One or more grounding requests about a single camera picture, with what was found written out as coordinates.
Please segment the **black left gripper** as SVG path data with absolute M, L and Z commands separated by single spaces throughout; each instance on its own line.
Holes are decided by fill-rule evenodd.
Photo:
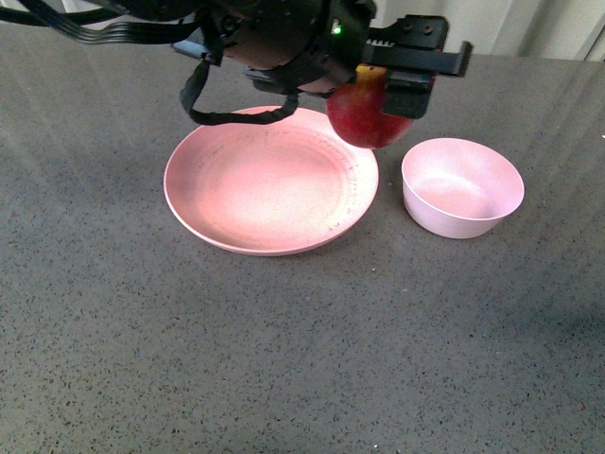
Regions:
M 345 61 L 388 68 L 383 114 L 422 118 L 427 110 L 436 75 L 461 78 L 473 45 L 459 51 L 444 50 L 449 23 L 441 16 L 407 15 L 390 26 L 372 27 L 377 13 L 373 1 L 327 1 L 325 36 Z

